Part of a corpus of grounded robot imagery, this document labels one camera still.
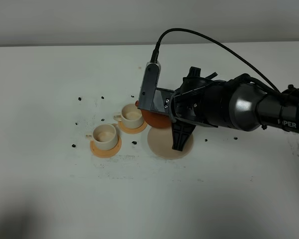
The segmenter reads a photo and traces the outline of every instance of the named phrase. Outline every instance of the stain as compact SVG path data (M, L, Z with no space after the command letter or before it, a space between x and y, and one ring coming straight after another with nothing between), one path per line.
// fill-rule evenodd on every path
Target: stain
M110 161L117 162L119 160L135 160L134 155L115 155L113 156Z
M105 168L104 164L97 165L96 163L93 163L93 165L95 168Z
M299 157L299 139L291 138L291 136L287 137L288 144L290 146L292 155L296 155Z
M134 178L131 177L131 176L128 176L128 177L124 176L123 178L122 177L121 178L119 178L119 177L112 177L112 179L134 179Z
M106 158L105 161L111 162L111 163L117 163L119 160L115 157Z

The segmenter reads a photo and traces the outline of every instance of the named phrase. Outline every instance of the white wall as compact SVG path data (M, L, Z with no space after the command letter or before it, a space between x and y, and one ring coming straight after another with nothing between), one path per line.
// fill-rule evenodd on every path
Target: white wall
M171 27L225 42L299 40L299 0L0 0L0 45L154 43Z

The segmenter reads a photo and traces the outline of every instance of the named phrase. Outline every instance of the cup handle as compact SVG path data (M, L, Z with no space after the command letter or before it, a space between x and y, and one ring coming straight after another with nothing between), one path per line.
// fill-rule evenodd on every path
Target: cup handle
M85 137L86 137L87 139L89 139L89 140L93 140L93 133L92 133L92 132L87 132L87 133L85 134Z
M122 121L121 112L116 112L113 114L113 119L116 121Z

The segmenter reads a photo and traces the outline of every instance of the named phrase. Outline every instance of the teacup set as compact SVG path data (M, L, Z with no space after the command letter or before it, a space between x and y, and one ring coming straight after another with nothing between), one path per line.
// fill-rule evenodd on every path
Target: teacup set
M104 123L86 134L90 140L91 151L97 157L112 157L120 150L122 141L117 126L121 131L130 134L142 132L147 126L142 112L135 104L125 105L120 112L114 113L113 119L118 124Z

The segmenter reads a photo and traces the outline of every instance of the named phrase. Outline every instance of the black cable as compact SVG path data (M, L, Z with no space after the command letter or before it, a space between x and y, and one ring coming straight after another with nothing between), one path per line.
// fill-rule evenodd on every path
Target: black cable
M278 88L263 74L261 73L256 67L254 67L252 64L250 64L248 61L246 61L244 58L242 58L240 55L238 55L236 52L232 51L231 49L229 49L227 46L221 44L220 42L210 38L209 36L203 35L197 31L193 31L193 30L189 30L189 29L184 29L184 28L171 28L167 31L165 31L158 39L155 49L153 51L153 54L151 56L150 62L152 63L156 63L157 62L157 58L158 58L158 54L159 54L159 47L160 47L160 43L163 39L163 37L168 34L169 32L172 31L183 31L183 32L188 32L200 37L203 37L213 43L215 43L216 45L222 47L223 49L227 50L228 52L230 52L231 54L233 54L234 56L236 56L239 60L241 60L242 62L244 62L247 66L249 66L251 69L253 69L258 75L260 75L275 91L278 91Z

